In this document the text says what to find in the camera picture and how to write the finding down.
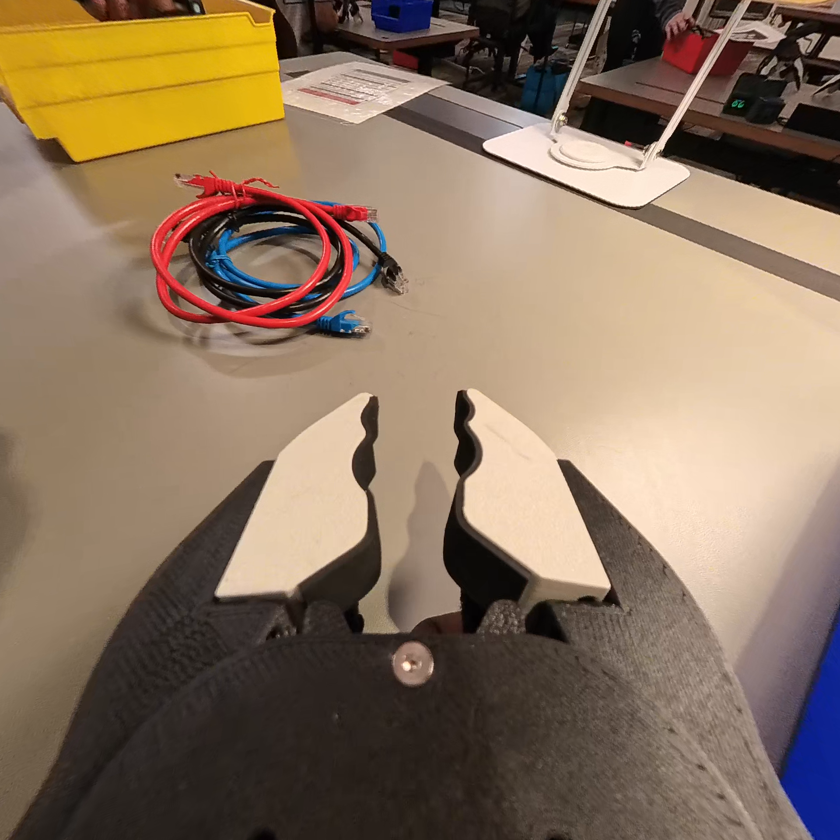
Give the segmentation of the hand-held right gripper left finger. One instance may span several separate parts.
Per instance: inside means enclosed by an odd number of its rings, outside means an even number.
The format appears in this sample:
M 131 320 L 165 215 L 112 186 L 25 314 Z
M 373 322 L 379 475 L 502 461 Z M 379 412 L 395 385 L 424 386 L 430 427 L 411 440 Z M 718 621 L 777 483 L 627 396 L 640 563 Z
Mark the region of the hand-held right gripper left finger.
M 360 393 L 276 457 L 217 584 L 220 602 L 354 607 L 382 572 L 371 483 L 379 401 Z

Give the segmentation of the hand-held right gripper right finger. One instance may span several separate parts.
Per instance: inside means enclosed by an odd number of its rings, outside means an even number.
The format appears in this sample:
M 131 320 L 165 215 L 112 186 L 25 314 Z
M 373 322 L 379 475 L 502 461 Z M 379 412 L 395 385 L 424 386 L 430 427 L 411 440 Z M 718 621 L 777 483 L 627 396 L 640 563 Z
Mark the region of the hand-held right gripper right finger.
M 557 456 L 476 388 L 458 391 L 443 558 L 467 611 L 603 605 L 613 590 Z

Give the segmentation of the red twist tie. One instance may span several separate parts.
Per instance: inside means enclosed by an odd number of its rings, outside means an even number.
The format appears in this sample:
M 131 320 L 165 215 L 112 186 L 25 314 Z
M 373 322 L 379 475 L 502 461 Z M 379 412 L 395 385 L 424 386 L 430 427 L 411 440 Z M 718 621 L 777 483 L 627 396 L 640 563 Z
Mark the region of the red twist tie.
M 278 186 L 261 177 L 252 177 L 242 182 L 235 182 L 211 173 L 209 175 L 193 175 L 185 181 L 185 184 L 197 190 L 198 197 L 201 199 L 228 196 L 241 202 L 245 199 L 274 198 L 278 195 Z

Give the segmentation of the blue board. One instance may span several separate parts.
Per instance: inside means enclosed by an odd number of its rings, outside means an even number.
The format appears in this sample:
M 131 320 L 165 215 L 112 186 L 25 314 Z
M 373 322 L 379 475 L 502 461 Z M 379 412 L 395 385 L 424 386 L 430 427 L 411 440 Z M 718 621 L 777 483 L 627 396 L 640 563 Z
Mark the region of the blue board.
M 839 615 L 785 755 L 781 782 L 814 839 L 839 838 Z

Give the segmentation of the blue bag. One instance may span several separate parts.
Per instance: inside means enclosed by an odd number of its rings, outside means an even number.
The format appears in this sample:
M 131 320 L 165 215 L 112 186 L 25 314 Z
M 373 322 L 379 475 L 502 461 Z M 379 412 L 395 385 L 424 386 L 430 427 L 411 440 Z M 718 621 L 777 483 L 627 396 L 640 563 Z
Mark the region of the blue bag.
M 548 118 L 553 114 L 569 79 L 571 65 L 565 61 L 536 62 L 528 68 L 519 109 Z

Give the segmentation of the laminated paper sheet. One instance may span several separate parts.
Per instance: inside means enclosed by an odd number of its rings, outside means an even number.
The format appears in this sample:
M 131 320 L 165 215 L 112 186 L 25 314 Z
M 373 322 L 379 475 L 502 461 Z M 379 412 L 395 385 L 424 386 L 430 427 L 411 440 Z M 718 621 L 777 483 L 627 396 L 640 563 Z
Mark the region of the laminated paper sheet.
M 431 91 L 445 80 L 364 61 L 311 70 L 281 82 L 284 103 L 347 124 L 361 124 Z

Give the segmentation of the yellow plastic bin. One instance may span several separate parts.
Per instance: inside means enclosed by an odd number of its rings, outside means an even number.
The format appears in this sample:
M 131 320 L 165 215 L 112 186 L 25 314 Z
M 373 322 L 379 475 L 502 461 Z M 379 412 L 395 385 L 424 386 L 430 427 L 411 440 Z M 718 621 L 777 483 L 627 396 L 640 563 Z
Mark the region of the yellow plastic bin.
M 274 11 L 99 22 L 79 2 L 2 2 L 2 102 L 74 162 L 282 120 Z

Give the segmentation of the wooden table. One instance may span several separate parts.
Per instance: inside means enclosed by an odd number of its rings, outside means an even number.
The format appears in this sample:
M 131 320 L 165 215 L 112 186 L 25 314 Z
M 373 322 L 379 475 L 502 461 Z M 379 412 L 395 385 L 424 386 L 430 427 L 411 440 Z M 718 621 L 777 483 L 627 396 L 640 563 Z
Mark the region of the wooden table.
M 592 98 L 670 118 L 694 77 L 660 59 L 649 59 L 580 80 L 576 91 Z M 839 161 L 839 142 L 789 131 L 779 124 L 759 125 L 722 113 L 735 77 L 709 77 L 683 116 L 685 126 L 697 126 L 820 161 Z

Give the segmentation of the black digital timer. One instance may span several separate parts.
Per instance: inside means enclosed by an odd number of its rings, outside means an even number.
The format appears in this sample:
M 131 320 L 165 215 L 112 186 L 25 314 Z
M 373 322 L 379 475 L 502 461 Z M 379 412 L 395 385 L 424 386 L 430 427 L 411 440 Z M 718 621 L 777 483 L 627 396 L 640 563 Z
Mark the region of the black digital timer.
M 789 82 L 757 73 L 742 73 L 725 101 L 721 114 L 748 123 L 776 123 L 784 109 L 784 92 Z

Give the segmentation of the red plastic bin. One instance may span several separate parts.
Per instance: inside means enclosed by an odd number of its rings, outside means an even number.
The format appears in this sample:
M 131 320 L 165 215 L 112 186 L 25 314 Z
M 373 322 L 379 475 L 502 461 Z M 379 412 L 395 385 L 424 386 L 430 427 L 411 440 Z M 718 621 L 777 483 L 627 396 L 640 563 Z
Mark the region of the red plastic bin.
M 718 42 L 720 33 L 694 28 L 665 42 L 662 60 L 687 74 L 696 75 Z M 752 48 L 749 40 L 730 38 L 716 63 L 712 77 L 729 77 L 736 73 Z

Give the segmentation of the blue plastic bin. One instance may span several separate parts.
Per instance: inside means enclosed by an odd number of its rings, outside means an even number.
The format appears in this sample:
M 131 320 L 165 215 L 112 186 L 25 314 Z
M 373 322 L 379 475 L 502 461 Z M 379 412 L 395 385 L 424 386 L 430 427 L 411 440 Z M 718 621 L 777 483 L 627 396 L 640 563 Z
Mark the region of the blue plastic bin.
M 392 34 L 424 32 L 431 27 L 435 1 L 371 1 L 371 20 Z

